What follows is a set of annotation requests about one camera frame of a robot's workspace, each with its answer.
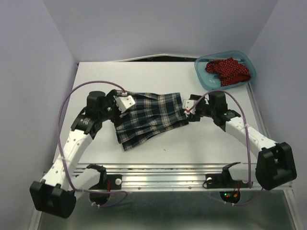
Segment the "navy plaid pleated skirt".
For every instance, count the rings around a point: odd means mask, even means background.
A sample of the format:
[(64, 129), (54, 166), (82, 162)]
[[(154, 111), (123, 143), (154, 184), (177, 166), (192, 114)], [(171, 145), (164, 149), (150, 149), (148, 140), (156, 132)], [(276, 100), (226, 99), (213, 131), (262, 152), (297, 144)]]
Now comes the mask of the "navy plaid pleated skirt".
[(156, 135), (188, 125), (180, 93), (127, 92), (135, 101), (114, 124), (118, 143), (131, 150)]

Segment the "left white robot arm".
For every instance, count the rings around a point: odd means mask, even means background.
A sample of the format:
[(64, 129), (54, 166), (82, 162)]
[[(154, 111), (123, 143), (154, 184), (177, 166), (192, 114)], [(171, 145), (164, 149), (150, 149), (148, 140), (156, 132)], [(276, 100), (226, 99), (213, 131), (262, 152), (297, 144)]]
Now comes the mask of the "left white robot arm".
[(104, 199), (94, 202), (97, 207), (108, 207), (107, 202), (113, 194), (128, 194), (115, 180), (108, 179), (103, 166), (90, 164), (79, 176), (73, 177), (73, 173), (103, 122), (119, 121), (133, 105), (134, 99), (125, 92), (120, 96), (116, 90), (108, 94), (89, 92), (86, 106), (75, 118), (66, 143), (58, 144), (59, 156), (43, 178), (39, 182), (32, 182), (30, 186), (36, 210), (66, 219), (72, 214), (77, 199), (84, 193)]

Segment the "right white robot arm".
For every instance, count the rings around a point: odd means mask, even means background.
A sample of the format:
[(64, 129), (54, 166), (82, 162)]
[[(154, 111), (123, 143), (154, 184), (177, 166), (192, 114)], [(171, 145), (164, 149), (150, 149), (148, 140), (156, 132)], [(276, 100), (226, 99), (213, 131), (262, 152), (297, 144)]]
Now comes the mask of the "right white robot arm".
[(183, 109), (188, 121), (199, 122), (210, 117), (222, 131), (246, 146), (248, 155), (253, 154), (257, 163), (234, 162), (222, 168), (221, 173), (207, 174), (203, 186), (232, 188), (235, 185), (252, 187), (254, 183), (270, 191), (297, 178), (292, 148), (286, 142), (278, 143), (247, 124), (243, 112), (228, 108), (225, 91), (213, 90), (205, 96), (191, 95), (184, 100)]

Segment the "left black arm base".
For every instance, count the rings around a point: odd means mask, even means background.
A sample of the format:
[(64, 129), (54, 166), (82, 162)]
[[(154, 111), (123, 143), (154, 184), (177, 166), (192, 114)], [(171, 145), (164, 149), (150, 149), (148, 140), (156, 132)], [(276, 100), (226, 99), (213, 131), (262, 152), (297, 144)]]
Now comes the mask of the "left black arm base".
[(107, 174), (106, 168), (102, 165), (89, 164), (77, 179), (81, 189), (88, 190), (121, 190), (122, 175)]

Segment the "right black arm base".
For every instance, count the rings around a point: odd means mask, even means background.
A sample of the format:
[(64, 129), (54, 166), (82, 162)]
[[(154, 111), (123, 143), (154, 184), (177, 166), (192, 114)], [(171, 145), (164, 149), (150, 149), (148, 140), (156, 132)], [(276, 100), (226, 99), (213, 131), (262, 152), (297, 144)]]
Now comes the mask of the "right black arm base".
[(233, 166), (239, 165), (239, 162), (228, 164), (222, 168), (219, 173), (209, 173), (205, 175), (205, 181), (203, 187), (206, 189), (222, 189), (222, 188), (235, 188), (239, 185), (241, 188), (248, 188), (247, 183), (243, 183), (242, 180), (233, 180), (229, 169)]

